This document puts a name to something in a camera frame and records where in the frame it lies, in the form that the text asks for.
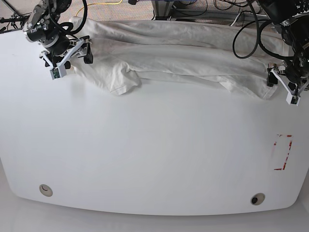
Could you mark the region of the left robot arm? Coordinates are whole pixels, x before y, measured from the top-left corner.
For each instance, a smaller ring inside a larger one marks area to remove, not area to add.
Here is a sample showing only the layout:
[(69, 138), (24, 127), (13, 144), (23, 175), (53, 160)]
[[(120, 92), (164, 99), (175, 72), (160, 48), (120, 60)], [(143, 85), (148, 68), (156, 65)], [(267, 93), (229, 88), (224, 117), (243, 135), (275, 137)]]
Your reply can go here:
[(307, 0), (260, 0), (269, 20), (260, 30), (269, 24), (280, 26), (283, 41), (292, 48), (294, 54), (284, 57), (275, 54), (259, 42), (268, 55), (283, 61), (284, 70), (270, 63), (267, 68), (267, 86), (274, 87), (281, 82), (287, 91), (288, 104), (299, 105), (300, 94), (309, 89), (309, 2)]

